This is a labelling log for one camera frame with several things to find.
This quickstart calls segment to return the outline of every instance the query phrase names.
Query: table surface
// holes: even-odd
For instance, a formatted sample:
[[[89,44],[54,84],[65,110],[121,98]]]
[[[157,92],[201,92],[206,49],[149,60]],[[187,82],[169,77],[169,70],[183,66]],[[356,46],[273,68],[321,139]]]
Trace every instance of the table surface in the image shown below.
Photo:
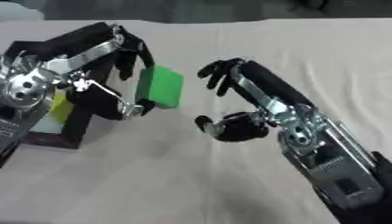
[[[125,122],[95,117],[77,152],[23,145],[0,170],[0,223],[336,223],[281,155],[275,131],[219,143],[195,128],[198,115],[252,109],[233,92],[218,99],[196,77],[221,58],[265,65],[344,121],[368,150],[392,158],[391,19],[116,22],[185,76],[180,108]],[[3,23],[0,50],[91,23]],[[135,83],[116,85],[131,95]]]

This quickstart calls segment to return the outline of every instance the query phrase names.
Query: fingertip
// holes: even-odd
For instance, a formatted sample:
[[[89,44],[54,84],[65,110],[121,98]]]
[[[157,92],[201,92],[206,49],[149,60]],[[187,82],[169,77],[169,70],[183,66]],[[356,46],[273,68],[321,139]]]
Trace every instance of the fingertip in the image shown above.
[[[196,117],[194,122],[196,123],[196,126],[198,126],[198,128],[203,132],[206,132],[206,124],[214,123],[214,121],[206,115],[200,115]]]

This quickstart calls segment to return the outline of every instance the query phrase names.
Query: robotic finger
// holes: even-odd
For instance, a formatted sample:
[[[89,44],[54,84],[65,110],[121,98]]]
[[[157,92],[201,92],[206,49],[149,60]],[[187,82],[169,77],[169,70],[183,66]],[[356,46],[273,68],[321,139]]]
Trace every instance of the robotic finger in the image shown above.
[[[232,88],[255,106],[253,113],[235,115],[233,120],[223,118],[216,124],[205,116],[197,118],[196,123],[206,133],[220,141],[239,142],[268,133],[264,132],[266,126],[278,128],[283,154],[328,205],[357,211],[385,199],[390,186],[377,174],[379,160],[342,122],[320,113],[303,94],[266,67],[243,59],[220,60],[201,69],[199,77],[210,77],[209,89],[224,79],[218,87],[219,96]]]

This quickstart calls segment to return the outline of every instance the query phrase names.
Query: black glove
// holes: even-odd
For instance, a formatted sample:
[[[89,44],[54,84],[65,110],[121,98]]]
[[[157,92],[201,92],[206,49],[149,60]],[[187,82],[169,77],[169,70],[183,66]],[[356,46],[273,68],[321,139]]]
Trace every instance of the black glove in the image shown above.
[[[208,89],[216,88],[220,80],[223,79],[223,82],[218,87],[218,96],[225,95],[229,88],[233,88],[246,101],[256,106],[257,102],[255,99],[245,89],[232,82],[229,75],[231,69],[242,62],[242,59],[219,60],[201,69],[198,76],[201,79],[210,77],[206,86]],[[214,124],[211,118],[204,115],[197,117],[195,122],[203,132],[206,132],[207,125]],[[266,137],[269,133],[269,129],[265,126],[265,123],[254,122],[251,119],[251,113],[246,112],[227,115],[217,125],[220,125],[222,132],[214,137],[222,142],[248,141],[258,137]]]
[[[379,152],[373,152],[377,160],[374,176],[385,188],[383,198],[376,204],[344,210],[332,204],[315,189],[316,194],[341,224],[390,224],[392,223],[392,164]]]

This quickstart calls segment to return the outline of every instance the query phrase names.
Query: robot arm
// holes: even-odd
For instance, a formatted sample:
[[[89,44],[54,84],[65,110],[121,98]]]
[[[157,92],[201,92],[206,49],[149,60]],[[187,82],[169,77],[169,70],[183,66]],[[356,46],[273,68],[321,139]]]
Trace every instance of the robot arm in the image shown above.
[[[319,112],[296,89],[254,61],[217,61],[199,72],[200,78],[208,76],[210,89],[224,79],[218,96],[232,88],[255,106],[255,112],[230,115],[217,123],[200,116],[196,123],[201,130],[221,141],[238,142],[266,137],[269,127],[278,128],[285,157],[342,223],[387,223],[380,222],[379,206],[390,204],[392,165],[379,153],[364,150],[342,122]],[[352,222],[363,215],[377,222]]]
[[[97,63],[113,60],[125,81],[137,57],[146,67],[154,65],[140,38],[105,23],[43,42],[14,42],[0,61],[0,151],[15,148],[49,111],[56,88],[66,91],[69,101],[107,119],[144,115],[154,105],[126,102],[104,80],[90,76]]]

